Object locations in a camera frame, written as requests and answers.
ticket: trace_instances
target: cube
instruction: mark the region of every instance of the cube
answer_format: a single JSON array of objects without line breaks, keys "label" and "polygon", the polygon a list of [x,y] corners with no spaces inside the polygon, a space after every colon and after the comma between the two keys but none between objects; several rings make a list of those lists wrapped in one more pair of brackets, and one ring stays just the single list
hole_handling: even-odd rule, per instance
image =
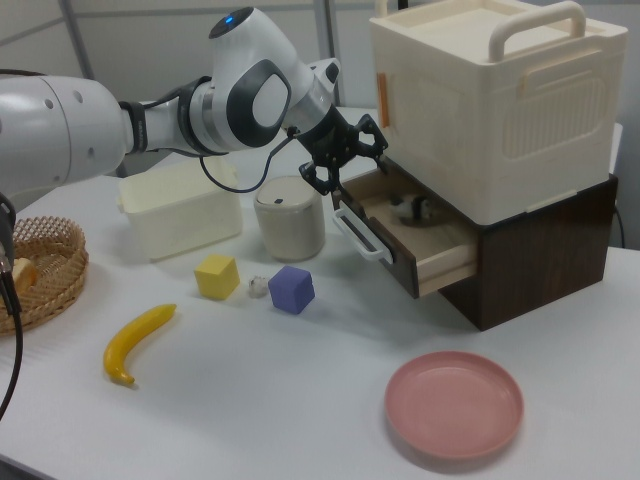
[{"label": "cube", "polygon": [[234,257],[209,255],[194,270],[198,289],[204,297],[224,300],[240,284],[240,275]]},{"label": "cube", "polygon": [[316,296],[311,274],[288,265],[269,280],[269,292],[274,307],[295,315],[304,310]]}]

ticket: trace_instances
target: black cable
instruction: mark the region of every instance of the black cable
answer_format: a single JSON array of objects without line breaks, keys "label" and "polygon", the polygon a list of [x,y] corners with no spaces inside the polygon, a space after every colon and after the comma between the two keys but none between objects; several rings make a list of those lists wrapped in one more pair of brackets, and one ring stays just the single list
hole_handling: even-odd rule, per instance
[{"label": "black cable", "polygon": [[2,405],[0,405],[0,420],[4,416],[4,412],[7,411],[13,392],[18,384],[18,376],[20,375],[20,367],[22,366],[22,348],[23,348],[23,335],[22,335],[22,320],[20,319],[20,313],[18,311],[13,312],[13,323],[16,328],[16,356],[13,362],[13,371],[11,372],[11,380],[9,380],[9,386],[7,392],[4,394]]},{"label": "black cable", "polygon": [[264,183],[265,179],[267,178],[267,173],[269,173],[269,166],[271,165],[271,160],[273,159],[273,157],[276,156],[276,154],[280,150],[282,150],[289,142],[291,142],[291,140],[296,138],[295,137],[296,132],[297,130],[295,128],[289,128],[289,130],[287,130],[287,138],[285,138],[282,142],[280,142],[280,144],[278,144],[278,146],[276,146],[276,148],[274,148],[271,151],[271,153],[269,154],[269,157],[267,158],[267,163],[264,166],[264,172],[262,173],[262,178],[258,183],[256,183],[251,188],[236,189],[236,188],[227,187],[226,185],[221,184],[218,180],[213,178],[213,176],[209,173],[209,170],[207,170],[207,167],[204,164],[204,157],[202,155],[200,155],[200,166],[202,167],[202,171],[204,172],[204,174],[207,176],[209,180],[211,180],[213,183],[216,184],[216,186],[220,187],[221,189],[227,192],[231,192],[231,193],[255,192],[258,188],[260,188],[260,186]]},{"label": "black cable", "polygon": [[7,215],[9,215],[9,222],[11,223],[11,228],[13,229],[13,227],[15,227],[16,225],[16,209],[11,203],[11,200],[9,200],[2,192],[0,192],[0,206],[4,207]]},{"label": "black cable", "polygon": [[[16,209],[11,201],[2,193],[0,193],[0,204],[2,205],[0,208],[3,208],[6,211],[7,216],[9,217],[10,228],[13,230],[16,223]],[[11,379],[9,380],[9,386],[7,387],[7,392],[4,395],[2,404],[0,404],[0,420],[2,420],[4,413],[7,411],[7,407],[11,402],[11,397],[13,397],[13,392],[18,383],[20,367],[22,366],[23,349],[20,300],[18,299],[16,286],[13,282],[13,275],[11,274],[11,263],[9,258],[7,258],[5,250],[5,246],[0,243],[0,294],[4,300],[7,314],[13,315],[13,323],[16,329],[16,356],[13,362],[13,371],[11,373]]]},{"label": "black cable", "polygon": [[618,225],[620,226],[620,245],[622,248],[627,248],[625,240],[624,240],[624,226],[622,225],[622,217],[620,216],[620,212],[618,211],[618,206],[616,205],[614,208],[614,212],[616,217],[618,217]]},{"label": "black cable", "polygon": [[166,95],[163,95],[155,102],[145,103],[142,106],[144,107],[145,110],[147,110],[149,108],[157,107],[158,105],[162,105],[163,103],[169,102],[174,98],[178,98],[179,95],[180,95],[180,88],[174,88],[169,93],[167,93]]},{"label": "black cable", "polygon": [[0,75],[18,75],[21,77],[46,77],[46,73],[32,72],[30,70],[14,70],[12,68],[0,68]]}]

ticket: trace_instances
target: wicker basket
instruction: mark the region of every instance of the wicker basket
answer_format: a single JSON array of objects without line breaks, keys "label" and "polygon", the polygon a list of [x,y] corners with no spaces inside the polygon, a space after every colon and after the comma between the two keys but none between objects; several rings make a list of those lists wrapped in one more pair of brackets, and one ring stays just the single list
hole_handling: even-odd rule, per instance
[{"label": "wicker basket", "polygon": [[[13,232],[16,258],[28,258],[38,281],[20,294],[22,325],[30,330],[72,305],[84,286],[89,255],[84,233],[74,222],[58,217],[19,220]],[[13,318],[0,307],[0,336],[15,333]]]}]

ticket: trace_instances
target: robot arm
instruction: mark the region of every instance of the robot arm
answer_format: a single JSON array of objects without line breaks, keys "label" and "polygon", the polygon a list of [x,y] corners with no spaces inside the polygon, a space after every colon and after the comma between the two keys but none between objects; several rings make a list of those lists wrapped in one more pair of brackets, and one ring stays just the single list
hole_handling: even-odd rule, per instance
[{"label": "robot arm", "polygon": [[[319,192],[339,188],[339,168],[356,155],[378,161],[386,142],[370,117],[349,125],[331,101],[340,66],[303,64],[260,10],[243,8],[209,35],[213,74],[151,103],[120,102],[102,85],[66,77],[0,80],[0,192],[91,178],[125,154],[170,149],[221,155],[270,143],[294,129],[312,161],[300,168]],[[374,144],[359,133],[374,135]],[[327,181],[316,167],[327,168]]]}]

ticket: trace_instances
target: wooden box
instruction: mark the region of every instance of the wooden box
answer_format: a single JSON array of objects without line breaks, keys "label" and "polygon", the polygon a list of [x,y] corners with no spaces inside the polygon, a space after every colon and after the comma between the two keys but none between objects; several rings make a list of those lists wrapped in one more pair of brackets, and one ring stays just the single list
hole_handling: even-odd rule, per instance
[{"label": "wooden box", "polygon": [[[530,213],[480,226],[390,164],[333,194],[391,253],[381,263],[414,298],[439,290],[476,327],[486,330],[600,280],[614,213],[617,178]],[[427,196],[429,221],[407,225],[389,199]],[[368,248],[358,229],[347,226]]]}]

